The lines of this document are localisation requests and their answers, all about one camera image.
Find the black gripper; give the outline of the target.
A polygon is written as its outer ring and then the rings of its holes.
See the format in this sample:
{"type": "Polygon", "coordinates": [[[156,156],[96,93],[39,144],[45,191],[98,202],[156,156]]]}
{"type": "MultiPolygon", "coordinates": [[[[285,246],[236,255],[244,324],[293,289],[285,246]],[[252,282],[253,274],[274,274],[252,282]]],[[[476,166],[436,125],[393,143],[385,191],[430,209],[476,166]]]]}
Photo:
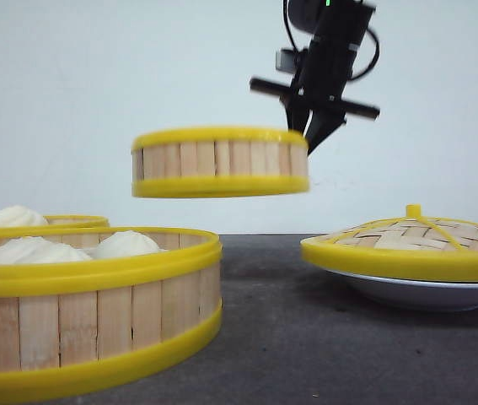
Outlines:
{"type": "Polygon", "coordinates": [[[352,81],[369,74],[380,55],[379,38],[371,37],[375,51],[370,63],[360,73],[352,67],[360,46],[359,40],[336,41],[315,36],[303,60],[303,68],[293,76],[289,85],[252,78],[250,88],[274,95],[282,102],[290,130],[304,134],[308,155],[320,146],[335,130],[345,124],[345,114],[375,119],[380,109],[342,98],[343,90],[352,81]]]}

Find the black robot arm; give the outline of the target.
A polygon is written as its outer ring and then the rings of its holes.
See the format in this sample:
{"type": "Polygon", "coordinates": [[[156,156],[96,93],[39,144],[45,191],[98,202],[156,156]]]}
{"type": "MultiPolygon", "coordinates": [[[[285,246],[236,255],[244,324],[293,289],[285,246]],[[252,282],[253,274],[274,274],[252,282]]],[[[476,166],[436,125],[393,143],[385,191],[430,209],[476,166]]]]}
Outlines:
{"type": "Polygon", "coordinates": [[[309,154],[353,114],[376,119],[380,109],[342,98],[346,85],[373,70],[380,44],[369,27],[375,7],[364,1],[284,1],[283,21],[312,35],[309,46],[276,54],[276,70],[289,73],[289,85],[252,78],[254,91],[276,96],[284,105],[287,127],[303,134],[309,154]]]}

